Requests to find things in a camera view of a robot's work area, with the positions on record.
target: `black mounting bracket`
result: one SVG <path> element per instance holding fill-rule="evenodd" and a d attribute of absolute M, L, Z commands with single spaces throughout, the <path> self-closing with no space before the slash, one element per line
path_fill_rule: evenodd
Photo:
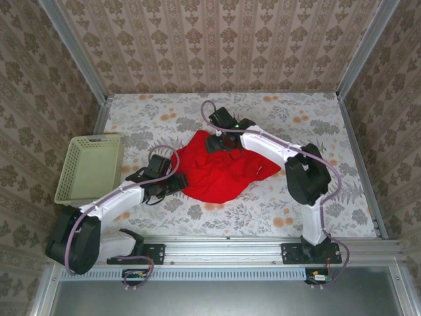
<path fill-rule="evenodd" d="M 142 255 L 151 258 L 155 265 L 163 265 L 165 259 L 165 245 L 164 244 L 144 244 L 144 238 L 135 232 L 128 229 L 120 229 L 121 232 L 133 237 L 136 241 L 134 249 L 128 257 Z M 144 259 L 138 260 L 123 260 L 110 258 L 107 260 L 107 265 L 147 265 L 148 261 Z"/>
<path fill-rule="evenodd" d="M 342 263 L 339 245 L 329 238 L 314 246 L 301 237 L 301 242 L 281 244 L 281 254 L 284 265 L 325 264 L 327 259 L 332 264 Z"/>

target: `wall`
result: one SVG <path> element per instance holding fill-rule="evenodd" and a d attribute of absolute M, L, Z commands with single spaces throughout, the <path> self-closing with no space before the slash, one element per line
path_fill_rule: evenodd
<path fill-rule="evenodd" d="M 55 221 L 67 145 L 97 116 L 83 76 L 37 1 L 0 1 L 0 315 L 25 315 Z"/>
<path fill-rule="evenodd" d="M 58 0 L 109 93 L 334 91 L 380 0 Z"/>
<path fill-rule="evenodd" d="M 402 0 L 345 100 L 392 238 L 421 289 L 421 1 Z"/>

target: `light green basket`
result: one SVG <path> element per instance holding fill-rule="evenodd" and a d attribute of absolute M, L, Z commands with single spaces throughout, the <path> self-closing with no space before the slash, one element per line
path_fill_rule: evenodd
<path fill-rule="evenodd" d="M 54 202 L 79 207 L 115 189 L 120 184 L 123 154 L 118 134 L 72 138 Z"/>

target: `purple cable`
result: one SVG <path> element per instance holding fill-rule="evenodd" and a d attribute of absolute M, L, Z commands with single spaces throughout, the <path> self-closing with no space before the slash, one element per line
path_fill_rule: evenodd
<path fill-rule="evenodd" d="M 257 132 L 256 130 L 230 130 L 230 129 L 227 129 L 227 128 L 220 128 L 220 127 L 217 127 L 217 126 L 215 126 L 214 124 L 212 124 L 212 122 L 206 117 L 206 115 L 205 115 L 205 105 L 206 105 L 206 103 L 210 103 L 212 106 L 213 106 L 213 109 L 214 109 L 214 111 L 216 110 L 216 105 L 215 105 L 215 103 L 213 102 L 213 101 L 211 101 L 211 100 L 206 100 L 205 102 L 203 102 L 202 103 L 202 106 L 201 106 L 201 108 L 200 108 L 200 111 L 201 111 L 201 114 L 202 114 L 202 118 L 203 118 L 203 120 L 209 125 L 209 126 L 211 126 L 211 127 L 213 127 L 213 128 L 215 128 L 216 130 L 220 130 L 221 132 L 229 132 L 229 133 L 250 133 L 250 134 L 256 134 L 256 135 L 261 135 L 261 136 L 263 136 L 263 137 L 265 137 L 265 138 L 267 138 L 267 139 L 269 139 L 269 140 L 271 140 L 271 141 L 273 141 L 273 142 L 275 142 L 275 143 L 277 143 L 277 144 L 279 144 L 279 145 L 281 145 L 282 147 L 286 147 L 286 148 L 288 148 L 288 149 L 290 149 L 290 150 L 292 150 L 292 151 L 295 151 L 295 152 L 297 152 L 297 153 L 300 153 L 300 154 L 302 154 L 302 155 L 304 155 L 304 156 L 306 156 L 306 157 L 310 157 L 310 158 L 312 158 L 312 159 L 314 159 L 314 160 L 317 160 L 317 161 L 319 161 L 319 162 L 321 162 L 321 163 L 323 163 L 324 165 L 326 165 L 330 170 L 332 170 L 332 172 L 335 174 L 335 176 L 336 176 L 336 178 L 337 178 L 337 188 L 336 188 L 336 190 L 335 190 L 335 192 L 334 193 L 332 193 L 332 194 L 330 194 L 329 196 L 326 196 L 325 198 L 323 198 L 322 199 L 322 201 L 320 201 L 320 222 L 321 222 L 321 224 L 322 224 L 322 231 L 323 231 L 323 233 L 327 236 L 327 237 L 329 237 L 330 239 L 332 239 L 334 242 L 337 242 L 339 245 L 341 245 L 342 247 L 344 247 L 345 248 L 345 250 L 346 250 L 346 252 L 347 252 L 347 258 L 345 259 L 345 262 L 343 263 L 343 266 L 342 266 L 342 268 L 341 268 L 341 270 L 340 270 L 340 272 L 337 274 L 337 276 L 332 280 L 332 281 L 330 281 L 329 283 L 325 283 L 324 284 L 324 286 L 327 286 L 327 285 L 329 285 L 329 284 L 331 284 L 331 283 L 333 283 L 335 280 L 337 280 L 337 278 L 338 277 L 340 277 L 341 276 L 341 274 L 343 273 L 343 271 L 345 270 L 345 268 L 347 267 L 347 265 L 348 265 L 348 262 L 349 262 L 349 256 L 350 256 L 350 253 L 349 253 L 349 248 L 343 243 L 343 242 L 341 242 L 340 240 L 338 240 L 338 239 L 336 239 L 336 238 L 334 238 L 334 237 L 332 237 L 329 233 L 328 233 L 328 231 L 326 230 L 326 228 L 325 228 L 325 226 L 324 226 L 324 211 L 323 211 L 323 205 L 327 202 L 327 201 L 329 201 L 330 199 L 333 199 L 334 197 L 336 197 L 339 193 L 340 193 L 340 191 L 341 191 L 341 189 L 342 189 L 342 179 L 341 179 L 341 175 L 338 173 L 338 171 L 332 166 L 332 165 L 330 165 L 329 163 L 327 163 L 325 160 L 323 160 L 322 158 L 320 158 L 320 157 L 317 157 L 317 156 L 315 156 L 315 155 L 313 155 L 313 154 L 311 154 L 311 153 L 306 153 L 305 151 L 303 151 L 303 150 L 301 150 L 301 149 L 298 149 L 298 148 L 295 148 L 295 147 L 289 147 L 289 145 L 287 144 L 287 143 L 285 143 L 285 142 L 283 142 L 283 141 L 281 141 L 281 140 L 279 140 L 279 139 L 277 139 L 277 138 L 275 138 L 275 137 L 273 137 L 272 135 L 270 135 L 270 134 L 266 134 L 266 133 L 260 133 L 260 132 Z"/>
<path fill-rule="evenodd" d="M 66 267 L 66 271 L 67 271 L 67 273 L 69 275 L 76 275 L 76 273 L 74 273 L 70 269 L 70 263 L 69 263 L 70 247 L 72 245 L 72 240 L 73 240 L 74 234 L 76 233 L 76 231 L 77 231 L 80 223 L 83 221 L 83 219 L 90 212 L 92 212 L 95 209 L 95 207 L 101 206 L 106 201 L 108 201 L 110 198 L 113 198 L 114 196 L 117 196 L 117 195 L 121 194 L 123 191 L 130 190 L 132 188 L 136 188 L 136 187 L 142 186 L 144 184 L 149 184 L 149 183 L 154 183 L 154 182 L 158 182 L 158 181 L 161 181 L 161 180 L 165 180 L 165 179 L 169 178 L 170 176 L 172 176 L 174 173 L 176 173 L 176 171 L 178 169 L 178 166 L 180 165 L 180 157 L 178 156 L 177 151 L 174 148 L 172 148 L 171 146 L 168 146 L 168 145 L 158 145 L 158 146 L 153 147 L 150 150 L 150 152 L 156 150 L 157 148 L 168 148 L 168 149 L 172 150 L 172 152 L 177 157 L 176 167 L 173 170 L 171 170 L 170 173 L 168 173 L 167 175 L 162 176 L 160 178 L 152 179 L 152 180 L 146 180 L 146 181 L 142 181 L 142 182 L 139 182 L 139 183 L 133 183 L 133 184 L 130 184 L 128 186 L 125 186 L 124 188 L 122 188 L 119 191 L 115 191 L 114 193 L 110 194 L 109 196 L 106 196 L 103 199 L 100 199 L 95 205 L 91 206 L 85 213 L 83 213 L 82 215 L 79 216 L 79 218 L 77 219 L 77 221 L 74 223 L 74 225 L 72 227 L 72 230 L 70 231 L 70 234 L 68 235 L 67 244 L 66 244 L 66 250 L 64 252 L 64 266 Z"/>
<path fill-rule="evenodd" d="M 122 255 L 119 255 L 118 257 L 114 257 L 114 258 L 119 259 L 119 260 L 143 259 L 143 260 L 147 260 L 151 264 L 151 270 L 149 270 L 149 273 L 145 276 L 145 278 L 143 279 L 142 282 L 140 282 L 138 285 L 135 285 L 135 286 L 130 286 L 129 284 L 127 284 L 127 278 L 128 278 L 129 275 L 132 275 L 133 273 L 135 273 L 137 271 L 127 271 L 126 274 L 124 275 L 124 278 L 123 278 L 123 283 L 124 283 L 125 286 L 127 286 L 127 288 L 139 288 L 139 287 L 143 286 L 146 283 L 146 281 L 151 277 L 152 272 L 153 272 L 153 268 L 155 266 L 154 263 L 153 263 L 153 260 L 149 257 L 145 257 L 144 255 L 133 255 L 131 257 L 124 257 Z"/>

